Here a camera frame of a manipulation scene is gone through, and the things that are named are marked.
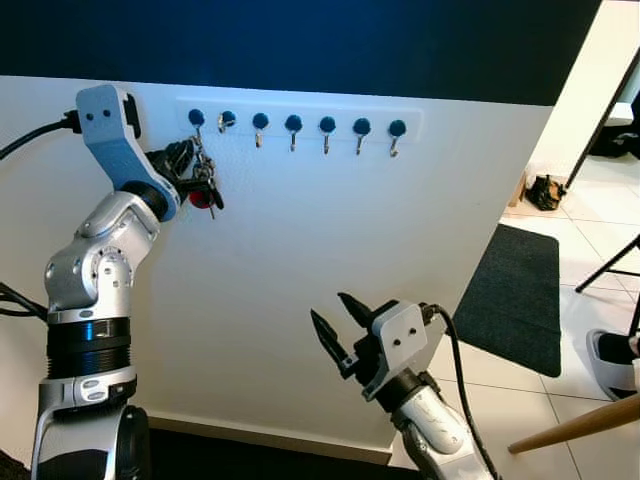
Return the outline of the dark brown shoes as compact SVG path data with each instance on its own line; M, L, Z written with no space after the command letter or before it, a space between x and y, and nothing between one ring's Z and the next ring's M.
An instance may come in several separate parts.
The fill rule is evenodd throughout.
M562 204L564 193L566 188L558 180L550 175L536 175L530 186L524 189L524 198L536 210L556 211Z

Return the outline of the white wall hook rack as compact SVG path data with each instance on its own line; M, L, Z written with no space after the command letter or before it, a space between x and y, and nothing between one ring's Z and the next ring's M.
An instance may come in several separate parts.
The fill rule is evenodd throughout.
M289 150L291 137L285 129L285 119L288 115L297 114L302 118L303 129L297 136L297 148L292 154L323 154L323 134L317 128L324 116L333 116L335 119L335 132L330 138L330 152L334 154L353 154L355 152L356 138L352 131L352 125L358 118L367 118L372 123L372 131L364 141L364 151L361 154L387 154L389 155L390 136L388 125L393 120L401 119L407 123L408 131L399 141L399 154L406 151L411 143L421 140L422 129L426 125L425 111L420 108L392 108L392 106L374 106L360 104L360 102L268 102L233 99L200 99L200 97L179 97L172 108L174 122L186 132L196 134L195 129L188 123L187 113L189 109L204 111L206 123L200 129L200 134L205 140L214 138L239 136L246 137L252 147L253 127L252 116L255 113L266 113L270 116L269 128L265 131L264 142L261 150L271 151L284 148ZM225 134L218 132L218 115L221 111L232 110L238 116L234 127Z

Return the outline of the black floor mat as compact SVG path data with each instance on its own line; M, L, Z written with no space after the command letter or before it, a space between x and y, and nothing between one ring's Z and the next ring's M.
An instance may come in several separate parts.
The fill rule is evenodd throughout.
M548 378L562 374L558 239L499 224L463 293L460 339Z

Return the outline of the key bunch with red ball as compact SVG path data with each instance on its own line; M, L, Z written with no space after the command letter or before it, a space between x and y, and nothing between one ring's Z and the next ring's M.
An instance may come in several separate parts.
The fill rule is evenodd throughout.
M201 140L202 136L200 132L196 132L193 140ZM214 168L214 189L211 189L209 192L205 191L193 191L188 193L188 200L191 201L193 206L196 206L197 209L206 209L209 210L210 216L212 219L216 218L215 209L223 210L225 207L225 202L223 197L221 197L221 192L218 187L218 177L216 177L216 165L214 160L211 159L209 154L206 152L206 148L204 147L205 152L205 160L204 163L196 163L195 165L210 165Z

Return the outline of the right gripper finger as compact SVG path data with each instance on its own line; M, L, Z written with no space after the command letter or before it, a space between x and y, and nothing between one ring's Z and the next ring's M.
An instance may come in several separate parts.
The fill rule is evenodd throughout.
M338 367L340 376L344 379L351 378L355 375L358 357L343 347L337 332L325 317L317 314L315 310L311 310L310 319L321 347L325 349L326 355L332 358L335 366Z
M346 292L339 292L337 296L340 302L343 303L343 306L346 307L348 314L351 315L352 319L355 320L361 328L370 328L376 315L369 306L360 300L356 300L352 294Z

